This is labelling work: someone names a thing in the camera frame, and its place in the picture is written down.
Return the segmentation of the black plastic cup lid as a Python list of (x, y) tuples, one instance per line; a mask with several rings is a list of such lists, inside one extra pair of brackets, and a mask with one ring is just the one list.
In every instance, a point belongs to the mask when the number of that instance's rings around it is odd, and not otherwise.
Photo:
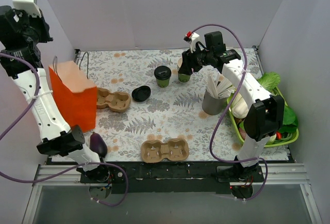
[(154, 70), (155, 78), (161, 81), (168, 80), (171, 77), (171, 75), (172, 75), (172, 71), (167, 66), (158, 66)]

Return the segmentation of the green paper cup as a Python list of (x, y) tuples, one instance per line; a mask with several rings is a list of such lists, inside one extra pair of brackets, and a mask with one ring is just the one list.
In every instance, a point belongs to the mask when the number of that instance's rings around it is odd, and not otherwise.
[(156, 79), (156, 83), (158, 85), (158, 87), (160, 88), (165, 88), (169, 85), (169, 82), (170, 82), (170, 78), (166, 78), (166, 79)]

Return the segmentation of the orange paper bag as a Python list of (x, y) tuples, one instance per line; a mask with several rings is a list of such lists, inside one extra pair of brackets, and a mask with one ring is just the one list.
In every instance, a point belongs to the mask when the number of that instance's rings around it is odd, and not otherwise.
[(70, 60), (58, 62), (55, 56), (49, 66), (55, 103), (70, 127), (80, 126), (83, 132), (96, 127), (97, 88), (78, 65)]

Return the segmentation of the brown cardboard cup carrier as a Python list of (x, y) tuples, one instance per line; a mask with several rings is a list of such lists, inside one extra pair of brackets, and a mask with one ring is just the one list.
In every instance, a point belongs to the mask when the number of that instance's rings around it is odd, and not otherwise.
[(184, 161), (189, 156), (188, 143), (181, 138), (160, 140), (147, 140), (141, 146), (141, 158), (145, 163), (158, 163), (164, 159), (172, 162)]

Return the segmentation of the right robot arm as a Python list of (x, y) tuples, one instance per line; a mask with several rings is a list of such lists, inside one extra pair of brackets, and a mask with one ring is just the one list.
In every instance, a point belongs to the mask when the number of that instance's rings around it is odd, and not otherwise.
[(183, 62), (179, 73), (191, 75), (204, 66), (217, 69), (236, 88), (249, 109), (244, 120), (246, 137), (244, 144), (231, 161), (232, 168), (226, 174), (245, 181), (256, 171), (259, 156), (271, 136), (283, 125), (285, 101), (274, 96), (246, 70), (246, 60), (236, 50), (228, 50), (219, 31), (207, 33), (201, 44), (197, 33), (188, 32), (184, 40), (190, 48), (182, 53)]

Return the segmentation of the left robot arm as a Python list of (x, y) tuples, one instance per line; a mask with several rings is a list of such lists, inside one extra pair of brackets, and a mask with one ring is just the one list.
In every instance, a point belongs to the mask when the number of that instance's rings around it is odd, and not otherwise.
[(48, 87), (38, 43), (51, 42), (49, 25), (43, 16), (1, 6), (1, 66), (20, 89), (39, 127), (41, 154), (68, 156), (81, 165), (78, 172), (93, 181), (110, 177), (102, 158), (85, 143), (81, 128), (70, 127), (62, 117)]

